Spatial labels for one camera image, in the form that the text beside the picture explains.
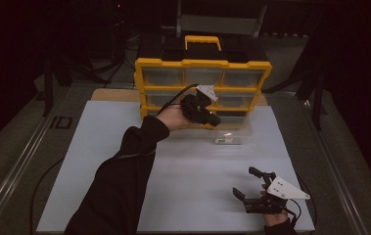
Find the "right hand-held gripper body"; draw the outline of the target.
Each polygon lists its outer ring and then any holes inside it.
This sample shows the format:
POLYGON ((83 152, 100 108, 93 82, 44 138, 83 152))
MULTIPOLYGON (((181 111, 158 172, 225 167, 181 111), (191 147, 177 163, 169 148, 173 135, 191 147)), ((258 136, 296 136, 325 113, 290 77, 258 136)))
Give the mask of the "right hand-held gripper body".
POLYGON ((245 199, 243 205, 246 213, 275 214, 285 211, 293 214, 286 208, 289 200, 309 200, 310 196, 300 188, 292 185, 274 172, 264 172, 262 177, 265 183, 266 194, 259 199, 245 199))

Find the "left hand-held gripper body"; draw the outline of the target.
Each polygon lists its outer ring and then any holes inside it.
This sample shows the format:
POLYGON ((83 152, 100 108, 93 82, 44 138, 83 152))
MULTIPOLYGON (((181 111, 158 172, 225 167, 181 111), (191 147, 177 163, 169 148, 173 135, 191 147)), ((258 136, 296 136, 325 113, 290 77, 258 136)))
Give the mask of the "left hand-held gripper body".
POLYGON ((182 109, 183 116, 192 122, 199 124, 207 123, 207 114, 212 113, 207 109, 212 102, 217 100, 212 85, 201 85, 196 86, 197 93, 187 94, 181 101, 180 106, 182 109))

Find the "clear plastic drawer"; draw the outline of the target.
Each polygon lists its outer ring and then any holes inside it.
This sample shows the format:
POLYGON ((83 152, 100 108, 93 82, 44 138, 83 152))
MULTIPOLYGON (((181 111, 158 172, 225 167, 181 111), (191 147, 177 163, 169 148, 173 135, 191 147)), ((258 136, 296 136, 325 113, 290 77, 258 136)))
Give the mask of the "clear plastic drawer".
POLYGON ((253 130, 248 117, 227 117, 221 116, 221 124, 213 131, 215 139, 233 139, 231 145, 243 145, 253 137, 253 130))

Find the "person's left hand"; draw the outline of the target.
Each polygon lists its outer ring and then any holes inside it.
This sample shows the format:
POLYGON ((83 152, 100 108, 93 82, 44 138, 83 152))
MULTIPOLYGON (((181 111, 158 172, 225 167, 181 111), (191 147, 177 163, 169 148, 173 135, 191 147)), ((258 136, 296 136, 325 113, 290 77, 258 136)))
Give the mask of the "person's left hand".
POLYGON ((157 119, 163 122, 170 131, 197 125, 196 122, 192 122, 183 116, 180 105, 172 105, 165 108, 160 114, 157 115, 157 119))

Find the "person's right hand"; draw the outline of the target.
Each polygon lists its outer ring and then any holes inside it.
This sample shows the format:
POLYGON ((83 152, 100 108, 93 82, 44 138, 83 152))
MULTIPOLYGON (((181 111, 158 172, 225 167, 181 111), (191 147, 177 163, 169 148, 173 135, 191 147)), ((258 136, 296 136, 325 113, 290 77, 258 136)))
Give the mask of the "person's right hand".
POLYGON ((288 214, 285 211, 281 211, 275 214, 264 213, 262 217, 266 226, 275 226, 284 223, 288 219, 288 214))

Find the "set of clear cabinet drawers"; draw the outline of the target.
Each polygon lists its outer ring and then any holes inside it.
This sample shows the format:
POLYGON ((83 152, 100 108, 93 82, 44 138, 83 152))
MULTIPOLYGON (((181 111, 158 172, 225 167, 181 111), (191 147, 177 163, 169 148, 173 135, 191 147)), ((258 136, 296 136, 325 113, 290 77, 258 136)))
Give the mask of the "set of clear cabinet drawers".
POLYGON ((140 115, 155 116, 160 108, 191 84, 212 85, 216 100, 208 110, 221 116, 223 123, 245 116, 254 109, 260 95, 262 70, 226 70, 216 68, 142 68, 136 77, 140 93, 140 115))

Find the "white board sheet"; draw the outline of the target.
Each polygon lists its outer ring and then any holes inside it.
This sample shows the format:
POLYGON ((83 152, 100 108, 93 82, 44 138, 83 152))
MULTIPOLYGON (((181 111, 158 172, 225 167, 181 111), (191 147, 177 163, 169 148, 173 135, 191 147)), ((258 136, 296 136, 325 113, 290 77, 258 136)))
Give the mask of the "white board sheet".
MULTIPOLYGON (((78 209, 99 165, 119 149, 124 131, 138 126, 133 102, 90 101, 54 183, 38 233, 59 234, 78 209)), ((272 109, 250 115, 253 134, 242 145, 217 145, 207 136, 173 132, 159 143, 138 230, 141 233, 244 233, 261 230, 258 214, 247 214, 234 197, 239 189, 259 195, 262 181, 250 167, 299 183, 272 109)))

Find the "yellow and black organizer cabinet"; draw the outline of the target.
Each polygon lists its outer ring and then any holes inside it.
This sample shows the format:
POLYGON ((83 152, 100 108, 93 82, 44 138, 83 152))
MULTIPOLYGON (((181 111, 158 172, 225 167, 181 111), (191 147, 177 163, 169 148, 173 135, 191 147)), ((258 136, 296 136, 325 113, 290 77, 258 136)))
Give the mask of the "yellow and black organizer cabinet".
MULTIPOLYGON (((250 37, 217 37, 186 35, 169 37, 145 35, 142 37, 135 60, 134 80, 142 78, 142 68, 216 68, 226 70, 263 71, 260 94, 264 81, 272 71, 272 65, 259 42, 250 37)), ((191 84, 168 102, 175 103, 187 94, 196 94, 191 84)))

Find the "black stand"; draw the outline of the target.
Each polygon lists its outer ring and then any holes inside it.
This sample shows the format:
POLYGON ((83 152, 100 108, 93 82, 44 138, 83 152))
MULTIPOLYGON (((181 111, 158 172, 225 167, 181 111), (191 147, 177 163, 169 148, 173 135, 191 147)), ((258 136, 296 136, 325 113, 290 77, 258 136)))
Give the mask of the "black stand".
POLYGON ((321 70, 304 70, 270 88, 264 89, 263 93, 273 94, 289 85, 300 82, 301 85, 295 96, 299 100, 307 100, 312 96, 311 120, 317 130, 321 129, 320 116, 322 107, 322 96, 324 88, 325 74, 321 70))
MULTIPOLYGON (((91 70, 85 69, 80 64, 70 60, 65 56, 61 56, 60 59, 65 65, 70 66, 78 72, 86 75, 90 80, 96 83, 108 84, 105 79, 92 73, 91 70)), ((43 116, 47 117, 51 112, 54 105, 54 95, 53 95, 53 69, 52 69, 52 59, 47 57, 44 60, 44 91, 38 93, 38 98, 44 102, 44 112, 43 116)))

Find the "metal table rail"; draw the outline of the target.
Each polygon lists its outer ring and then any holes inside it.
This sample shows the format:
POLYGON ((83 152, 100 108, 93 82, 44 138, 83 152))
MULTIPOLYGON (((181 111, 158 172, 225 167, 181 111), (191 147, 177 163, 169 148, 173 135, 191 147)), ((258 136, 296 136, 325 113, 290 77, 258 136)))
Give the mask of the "metal table rail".
POLYGON ((56 109, 53 108, 37 124, 28 142, 25 144, 20 156, 15 161, 14 166, 8 172, 3 182, 0 184, 0 214, 5 209, 15 189, 17 188, 23 174, 32 160, 40 142, 42 141, 49 125, 55 115, 56 109))
POLYGON ((317 129, 314 122, 312 121, 312 108, 308 101, 300 101, 301 110, 303 115, 306 117, 307 124, 311 129, 313 135, 317 139, 319 148, 323 153, 325 167, 331 179, 331 182, 335 188, 338 199, 342 205, 342 208, 346 214, 349 225, 354 235, 368 235, 368 230, 363 223, 363 220, 357 210, 352 195, 338 169, 336 162, 333 158, 332 152, 325 141, 325 138, 320 130, 317 129))

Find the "grey metal frame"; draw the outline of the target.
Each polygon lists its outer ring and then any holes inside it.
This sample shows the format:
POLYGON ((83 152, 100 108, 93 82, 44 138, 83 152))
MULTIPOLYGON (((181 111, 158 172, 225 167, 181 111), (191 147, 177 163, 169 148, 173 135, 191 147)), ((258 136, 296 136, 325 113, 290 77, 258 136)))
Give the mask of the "grey metal frame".
POLYGON ((211 17, 184 14, 183 2, 177 0, 175 35, 180 37, 185 31, 241 34, 257 38, 259 36, 263 19, 267 11, 267 5, 261 3, 259 11, 253 19, 211 17))

